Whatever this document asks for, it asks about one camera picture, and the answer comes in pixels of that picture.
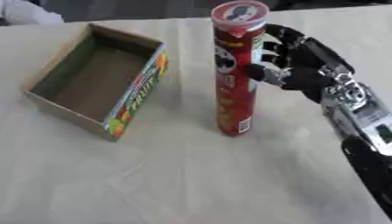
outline cardboard box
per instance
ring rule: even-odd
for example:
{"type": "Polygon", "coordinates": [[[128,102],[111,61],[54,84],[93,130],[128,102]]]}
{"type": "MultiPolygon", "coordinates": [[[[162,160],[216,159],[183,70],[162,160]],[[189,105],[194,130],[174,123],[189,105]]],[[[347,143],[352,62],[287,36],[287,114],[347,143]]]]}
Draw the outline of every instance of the cardboard box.
{"type": "Polygon", "coordinates": [[[42,109],[115,141],[166,67],[162,42],[88,24],[23,90],[42,109]]]}

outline can label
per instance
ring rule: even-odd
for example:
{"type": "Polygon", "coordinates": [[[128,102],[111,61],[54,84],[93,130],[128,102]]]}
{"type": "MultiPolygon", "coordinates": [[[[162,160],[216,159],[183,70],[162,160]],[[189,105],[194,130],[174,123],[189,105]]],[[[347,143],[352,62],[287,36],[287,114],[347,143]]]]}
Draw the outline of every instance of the can label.
{"type": "Polygon", "coordinates": [[[251,126],[256,83],[243,66],[261,62],[263,34],[262,26],[240,37],[214,28],[217,122],[229,135],[244,133],[251,126]]]}

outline colorful box label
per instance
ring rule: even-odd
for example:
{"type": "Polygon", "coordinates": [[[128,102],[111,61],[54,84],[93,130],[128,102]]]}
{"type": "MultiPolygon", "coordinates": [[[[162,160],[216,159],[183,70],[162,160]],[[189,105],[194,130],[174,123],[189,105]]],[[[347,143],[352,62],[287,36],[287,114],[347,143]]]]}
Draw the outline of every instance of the colorful box label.
{"type": "Polygon", "coordinates": [[[115,138],[120,137],[128,123],[140,109],[167,68],[165,46],[162,45],[105,119],[105,129],[115,138]]]}

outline red plastic lid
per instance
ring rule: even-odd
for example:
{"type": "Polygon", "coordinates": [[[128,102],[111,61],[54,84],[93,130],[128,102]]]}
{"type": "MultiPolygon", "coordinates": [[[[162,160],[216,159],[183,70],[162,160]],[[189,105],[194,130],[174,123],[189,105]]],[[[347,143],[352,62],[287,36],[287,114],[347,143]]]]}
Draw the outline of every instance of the red plastic lid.
{"type": "Polygon", "coordinates": [[[269,12],[268,6],[260,2],[234,1],[215,7],[211,18],[222,30],[241,36],[248,29],[263,25],[269,12]]]}

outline white tablecloth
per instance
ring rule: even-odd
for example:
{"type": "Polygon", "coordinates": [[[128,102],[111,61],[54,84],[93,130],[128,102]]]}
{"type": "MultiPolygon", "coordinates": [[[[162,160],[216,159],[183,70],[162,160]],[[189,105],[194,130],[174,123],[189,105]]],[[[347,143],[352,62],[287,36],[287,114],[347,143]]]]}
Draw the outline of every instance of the white tablecloth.
{"type": "MultiPolygon", "coordinates": [[[[285,11],[269,21],[332,47],[391,107],[391,11],[285,11]]],[[[103,23],[157,36],[171,59],[118,143],[42,113],[18,90],[81,24],[0,28],[0,223],[389,223],[301,94],[260,84],[254,128],[218,131],[209,19],[103,23]]]]}

